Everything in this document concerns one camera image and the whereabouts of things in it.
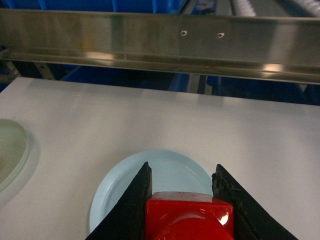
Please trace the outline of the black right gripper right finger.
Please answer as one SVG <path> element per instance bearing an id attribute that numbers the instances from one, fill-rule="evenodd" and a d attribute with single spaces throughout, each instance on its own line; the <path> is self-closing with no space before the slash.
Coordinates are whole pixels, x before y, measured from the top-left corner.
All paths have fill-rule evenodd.
<path id="1" fill-rule="evenodd" d="M 213 196 L 233 206 L 236 240 L 296 240 L 221 165 L 212 174 Z"/>

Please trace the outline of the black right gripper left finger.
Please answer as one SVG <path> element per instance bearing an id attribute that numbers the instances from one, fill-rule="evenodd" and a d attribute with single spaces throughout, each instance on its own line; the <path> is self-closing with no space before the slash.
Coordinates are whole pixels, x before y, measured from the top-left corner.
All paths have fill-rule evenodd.
<path id="1" fill-rule="evenodd" d="M 112 210 L 87 239 L 143 240 L 146 203 L 152 193 L 152 169 L 145 162 Z"/>

